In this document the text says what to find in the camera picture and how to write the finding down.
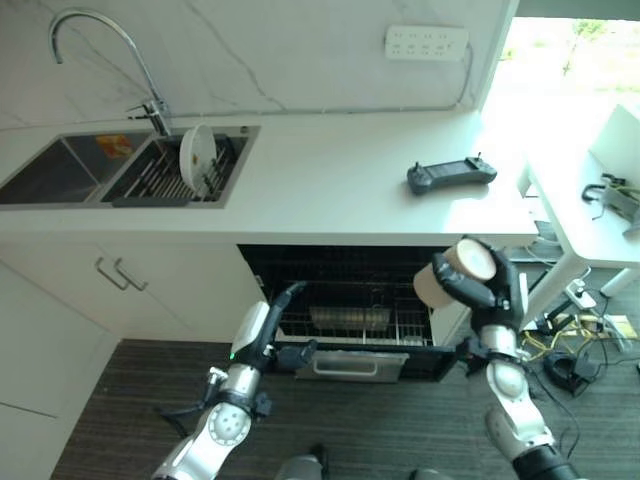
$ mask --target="double sink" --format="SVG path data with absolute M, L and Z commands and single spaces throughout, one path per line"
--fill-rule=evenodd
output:
M 215 128 L 209 191 L 180 174 L 182 137 L 109 132 L 55 138 L 0 186 L 0 209 L 224 206 L 258 127 Z

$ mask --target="white plate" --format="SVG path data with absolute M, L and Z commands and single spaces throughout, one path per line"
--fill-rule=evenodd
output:
M 180 143 L 180 174 L 197 195 L 208 192 L 205 177 L 213 170 L 216 160 L 216 142 L 211 127 L 198 125 L 185 133 Z

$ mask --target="white countertop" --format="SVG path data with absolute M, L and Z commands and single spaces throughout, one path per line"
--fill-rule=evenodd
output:
M 448 245 L 464 233 L 525 245 L 536 229 L 508 171 L 512 152 L 483 140 L 476 112 L 174 119 L 175 127 L 259 125 L 223 209 L 0 212 L 0 241 L 191 241 Z M 148 130 L 146 121 L 0 131 L 0 182 L 56 135 Z M 483 151 L 498 177 L 415 197 L 406 171 Z

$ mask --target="chrome faucet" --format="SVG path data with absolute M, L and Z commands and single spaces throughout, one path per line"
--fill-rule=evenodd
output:
M 142 56 L 140 55 L 138 47 L 133 41 L 133 38 L 131 38 L 131 36 L 124 30 L 124 28 L 122 28 L 111 18 L 99 12 L 86 8 L 67 8 L 59 12 L 49 24 L 49 47 L 56 63 L 62 63 L 62 57 L 60 56 L 60 52 L 58 51 L 58 29 L 60 28 L 60 25 L 62 25 L 62 22 L 71 17 L 88 17 L 93 18 L 94 20 L 98 20 L 99 22 L 105 24 L 107 27 L 111 28 L 120 36 L 120 38 L 125 41 L 127 47 L 129 47 L 129 51 L 133 54 L 133 58 L 135 58 L 136 62 L 138 62 L 138 66 L 140 67 L 140 70 L 142 70 L 144 78 L 147 80 L 149 90 L 151 91 L 151 95 L 153 97 L 150 100 L 146 100 L 145 102 L 143 102 L 140 107 L 135 108 L 144 109 L 145 115 L 143 118 L 148 118 L 149 120 L 151 120 L 153 128 L 156 130 L 156 132 L 158 132 L 163 137 L 170 136 L 171 129 L 169 128 L 166 119 L 166 116 L 169 114 L 167 103 L 160 96 L 160 93 L 158 93 L 158 88 L 151 78 L 149 69 L 144 63 L 144 60 L 142 59 Z

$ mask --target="black remote control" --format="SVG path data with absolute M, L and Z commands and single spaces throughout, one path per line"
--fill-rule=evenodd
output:
M 416 195 L 437 188 L 472 183 L 487 184 L 496 178 L 498 172 L 491 165 L 477 157 L 467 157 L 456 162 L 422 166 L 418 162 L 407 171 L 407 181 Z

